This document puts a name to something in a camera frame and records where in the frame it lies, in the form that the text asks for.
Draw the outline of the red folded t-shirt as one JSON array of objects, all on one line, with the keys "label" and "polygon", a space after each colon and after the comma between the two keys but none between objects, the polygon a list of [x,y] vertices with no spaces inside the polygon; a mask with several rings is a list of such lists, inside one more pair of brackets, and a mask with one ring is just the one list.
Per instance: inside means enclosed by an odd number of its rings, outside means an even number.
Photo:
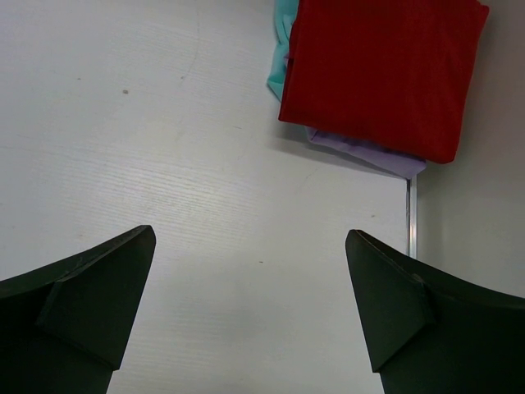
[{"label": "red folded t-shirt", "polygon": [[478,1],[302,1],[281,121],[454,160],[478,42]]}]

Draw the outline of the lavender folded t-shirt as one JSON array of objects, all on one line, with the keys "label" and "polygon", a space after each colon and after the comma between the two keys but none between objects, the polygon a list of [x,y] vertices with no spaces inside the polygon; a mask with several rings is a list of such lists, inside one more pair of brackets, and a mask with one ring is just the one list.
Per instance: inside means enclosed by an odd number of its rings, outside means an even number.
[{"label": "lavender folded t-shirt", "polygon": [[426,169],[427,162],[415,156],[396,152],[380,145],[343,135],[305,127],[308,141],[324,148],[347,154],[366,163],[410,180]]}]

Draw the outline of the teal folded t-shirt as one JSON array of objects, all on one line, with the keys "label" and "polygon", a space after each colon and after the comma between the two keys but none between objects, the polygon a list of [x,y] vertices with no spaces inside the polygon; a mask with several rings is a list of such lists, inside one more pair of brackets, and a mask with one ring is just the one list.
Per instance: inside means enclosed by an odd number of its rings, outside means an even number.
[{"label": "teal folded t-shirt", "polygon": [[276,46],[267,78],[267,87],[279,101],[282,100],[290,51],[290,34],[297,16],[298,7],[298,0],[276,0],[274,4],[273,22]]}]

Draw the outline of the aluminium table rail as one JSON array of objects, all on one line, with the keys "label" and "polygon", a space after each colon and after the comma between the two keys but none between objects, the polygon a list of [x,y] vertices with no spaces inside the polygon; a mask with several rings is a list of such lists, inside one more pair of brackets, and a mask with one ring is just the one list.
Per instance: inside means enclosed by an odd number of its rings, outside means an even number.
[{"label": "aluminium table rail", "polygon": [[406,193],[407,255],[413,259],[418,256],[418,179],[407,181]]}]

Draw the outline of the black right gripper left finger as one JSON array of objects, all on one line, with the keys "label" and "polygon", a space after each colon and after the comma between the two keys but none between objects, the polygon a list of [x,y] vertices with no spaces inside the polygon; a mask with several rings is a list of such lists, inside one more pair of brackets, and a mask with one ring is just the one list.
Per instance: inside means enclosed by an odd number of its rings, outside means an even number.
[{"label": "black right gripper left finger", "polygon": [[149,225],[1,282],[1,391],[105,393],[156,246]]}]

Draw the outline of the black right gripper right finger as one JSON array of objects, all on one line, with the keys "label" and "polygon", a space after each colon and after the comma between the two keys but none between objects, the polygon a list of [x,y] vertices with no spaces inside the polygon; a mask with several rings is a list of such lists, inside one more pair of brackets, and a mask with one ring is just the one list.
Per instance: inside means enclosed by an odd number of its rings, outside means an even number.
[{"label": "black right gripper right finger", "polygon": [[364,231],[350,231],[345,250],[384,392],[524,391],[522,298],[454,277]]}]

